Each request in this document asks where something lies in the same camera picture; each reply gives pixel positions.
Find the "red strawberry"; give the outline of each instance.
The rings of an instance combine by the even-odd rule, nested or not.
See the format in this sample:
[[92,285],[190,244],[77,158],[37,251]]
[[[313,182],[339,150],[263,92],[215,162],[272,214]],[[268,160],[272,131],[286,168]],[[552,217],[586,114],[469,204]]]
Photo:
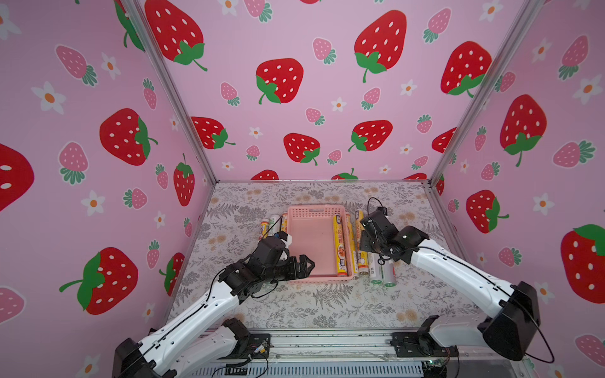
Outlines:
[[364,94],[361,108],[363,110],[370,110],[374,107],[375,103],[378,103],[378,100],[380,100],[380,88],[372,88]]
[[448,147],[448,144],[452,140],[452,137],[454,136],[455,132],[456,132],[456,128],[449,129],[446,132],[444,132],[443,134],[441,134],[440,136],[433,139],[433,142],[431,144],[431,147],[433,147],[433,150],[435,150],[437,152],[441,152],[443,154],[445,152],[445,149]]
[[124,200],[124,205],[128,206],[128,208],[133,207],[135,210],[139,210],[147,203],[147,194],[136,187],[133,191],[128,189],[122,199]]
[[145,101],[147,101],[147,104],[149,104],[151,110],[155,110],[155,106],[157,104],[157,96],[155,95],[154,87],[151,84],[151,80],[149,80],[148,78],[143,80],[143,88],[143,97],[145,98]]
[[257,18],[261,23],[269,22],[271,20],[271,5],[265,0],[244,0],[244,4],[248,9],[248,13],[253,18]]
[[508,247],[503,248],[500,253],[498,253],[498,258],[504,265],[508,267],[514,267],[515,265],[521,264],[521,257],[523,255],[519,253],[519,251],[515,248],[512,250]]
[[575,338],[575,346],[595,364],[605,367],[605,342],[593,334],[583,334]]
[[157,183],[164,190],[168,189],[168,173],[164,169],[164,166],[158,164],[155,166],[155,174],[157,175]]
[[362,122],[353,128],[351,142],[354,144],[348,151],[351,152],[353,147],[360,151],[374,151],[382,146],[392,131],[393,124],[386,120]]
[[495,83],[494,90],[496,92],[506,92],[508,88],[510,88],[515,82],[516,78],[517,76],[515,76],[515,74],[510,71],[505,73],[503,76],[500,76],[498,78],[498,81]]
[[195,125],[195,130],[200,136],[201,144],[208,149],[218,149],[227,143],[234,145],[235,143],[227,142],[229,135],[223,125],[212,118],[191,117]]
[[491,181],[494,179],[494,176],[498,176],[498,173],[500,173],[500,165],[497,161],[492,161],[491,164],[487,164],[483,167],[481,178],[485,181]]
[[451,16],[452,9],[449,8],[443,8],[435,13],[428,21],[428,29],[424,31],[424,43],[432,44],[433,41],[439,38],[439,34],[443,33],[445,29],[448,28]]
[[485,135],[487,132],[488,131],[485,128],[485,126],[481,126],[479,128],[479,131],[477,131],[477,136],[475,137],[475,150],[476,151],[481,151],[481,149],[483,148],[483,145],[485,144],[485,141],[487,140],[487,136]]
[[415,173],[411,176],[404,178],[404,180],[426,180],[426,179],[427,179],[426,173]]
[[84,267],[83,279],[59,288],[62,293],[73,284],[82,283],[77,300],[91,315],[102,314],[126,298],[137,285],[139,271],[119,249],[107,247],[91,258]]
[[459,207],[459,203],[458,203],[458,200],[455,198],[453,200],[450,200],[450,202],[448,203],[448,210],[451,213],[455,213],[456,210],[458,210],[458,207]]
[[561,58],[561,68],[559,68],[559,79],[566,80],[572,77],[580,67],[578,67],[588,56],[588,37],[579,36],[574,43],[565,51]]
[[407,24],[405,14],[398,10],[388,11],[357,37],[354,47],[355,57],[357,64],[365,68],[364,83],[368,70],[378,74],[399,62],[401,52],[404,50]]
[[306,135],[291,132],[284,137],[284,147],[288,157],[297,163],[310,163],[317,165],[315,158],[319,155],[319,141]]
[[103,147],[113,156],[131,165],[141,165],[149,157],[151,144],[147,126],[132,109],[121,109],[107,118],[99,128]]
[[157,240],[154,240],[149,244],[148,248],[147,266],[149,269],[153,269],[155,268],[157,261],[160,259],[160,243],[158,243]]
[[561,258],[571,289],[593,303],[605,303],[605,229],[587,224],[561,240]]
[[250,180],[279,180],[280,178],[277,176],[275,171],[271,171],[270,169],[265,169],[263,172],[259,172],[254,175]]
[[414,164],[412,164],[412,169],[415,171],[420,169],[423,165],[428,162],[428,156],[421,156],[418,159],[414,160]]
[[491,65],[491,55],[477,42],[467,41],[456,47],[441,77],[441,92],[458,96],[475,88]]
[[523,151],[534,148],[545,131],[544,111],[529,94],[522,94],[508,108],[500,131],[500,145],[511,155],[519,154],[518,167]]
[[166,276],[166,278],[164,279],[164,288],[166,289],[166,293],[168,294],[168,296],[172,295],[172,290],[177,284],[178,274],[181,272],[184,260],[185,256],[183,256],[182,253],[175,253],[174,256],[170,259],[170,261],[168,261],[168,265],[166,266],[166,273],[163,273],[160,269],[160,274]]
[[71,47],[57,45],[55,47],[57,57],[63,63],[63,66],[76,79],[82,79],[85,85],[97,85],[97,73],[91,65],[86,65],[86,59],[79,51]]
[[313,40],[313,52],[317,60],[323,60],[324,64],[332,64],[336,61],[336,50],[327,39],[315,38]]
[[27,159],[0,144],[0,211],[25,194],[34,183],[34,171]]
[[314,123],[315,126],[323,125],[325,122],[325,118],[321,115],[321,111],[317,109],[308,108],[304,113],[307,116],[307,120]]
[[428,114],[423,114],[422,117],[418,118],[418,125],[416,125],[416,129],[423,134],[428,133],[433,125],[433,121],[431,121],[431,116]]
[[25,310],[25,297],[9,286],[0,286],[0,324],[15,318]]
[[75,185],[86,178],[84,172],[88,169],[88,158],[82,146],[76,142],[69,142],[63,147],[59,153],[59,163],[63,166],[59,170],[63,181]]
[[191,17],[168,0],[147,0],[145,16],[166,59],[208,70],[196,60],[204,55],[204,36]]
[[477,230],[489,233],[498,226],[498,218],[506,219],[500,215],[500,203],[491,191],[477,192],[466,200],[466,212]]
[[596,150],[596,147],[587,140],[583,140],[580,144],[569,142],[557,151],[552,157],[552,162],[564,168],[573,168],[578,163],[586,164],[594,157],[593,152]]
[[195,187],[195,176],[190,165],[186,164],[185,154],[183,154],[183,163],[179,163],[174,169],[172,181],[174,189],[177,191],[178,202],[181,206],[187,206],[193,196],[193,188]]
[[183,227],[185,228],[185,235],[190,238],[191,233],[193,232],[193,224],[191,223],[191,220],[189,218],[185,218],[183,222]]
[[353,176],[355,168],[351,168],[351,173],[339,173],[338,175],[332,176],[332,180],[358,180],[357,176]]
[[303,66],[296,59],[284,58],[268,60],[257,68],[257,87],[263,97],[276,103],[289,103],[296,97],[303,81]]

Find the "pink wall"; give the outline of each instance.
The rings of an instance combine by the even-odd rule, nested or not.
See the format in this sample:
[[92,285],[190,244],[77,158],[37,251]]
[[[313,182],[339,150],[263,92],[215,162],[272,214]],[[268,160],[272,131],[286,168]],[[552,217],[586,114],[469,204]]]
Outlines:
[[[430,175],[442,156],[433,144],[443,149],[437,144],[451,133],[442,134],[456,127],[470,100],[447,92],[458,75],[474,79],[487,70],[522,3],[140,2],[188,113],[199,117],[220,180],[250,180],[266,169],[280,179],[351,178],[352,168],[361,179]],[[377,62],[369,52],[381,55]],[[363,67],[377,72],[369,71],[366,83]],[[431,118],[419,126],[423,115]],[[355,147],[353,131],[368,134],[357,141],[367,151]]]
[[[605,360],[596,357],[603,355],[605,339],[605,250],[600,250],[605,249],[605,95],[604,82],[599,83],[604,16],[605,4],[598,1],[544,5],[506,69],[514,82],[510,85],[513,76],[507,73],[445,172],[441,199],[454,211],[450,217],[471,262],[513,283],[526,281],[540,293],[541,329],[557,358],[553,365],[534,361],[540,377],[605,376]],[[576,65],[571,77],[559,78],[561,67],[564,73]],[[486,129],[483,145],[483,137],[477,138],[481,127]],[[514,143],[520,132],[529,139]],[[536,140],[535,146],[528,144]],[[519,167],[515,148],[523,154]],[[499,165],[497,175],[492,163]],[[488,202],[497,198],[500,216],[510,217],[483,233],[497,219],[493,210],[485,211],[493,204],[478,208],[488,197]],[[592,343],[600,351],[590,357],[584,346]],[[529,351],[548,359],[538,335]]]
[[[170,297],[159,270],[188,250],[185,218],[195,232],[210,186],[149,58],[130,37],[124,47],[113,1],[8,1],[0,17],[1,375],[106,377],[121,341],[161,324]],[[58,45],[69,50],[57,57]],[[137,118],[158,141],[147,159]],[[186,206],[173,183],[183,153]]]

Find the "pink tray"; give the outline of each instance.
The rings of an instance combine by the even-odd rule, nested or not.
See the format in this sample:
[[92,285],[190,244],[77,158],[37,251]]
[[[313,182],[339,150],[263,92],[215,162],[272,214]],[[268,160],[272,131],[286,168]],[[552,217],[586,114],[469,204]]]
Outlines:
[[[352,263],[349,256],[348,227],[346,210],[341,205],[290,206],[288,208],[288,226],[286,232],[292,235],[290,256],[307,255],[315,262],[315,268],[308,278],[289,281],[291,284],[343,282],[353,279]],[[342,217],[342,231],[347,252],[348,276],[336,275],[336,248],[332,216]]]

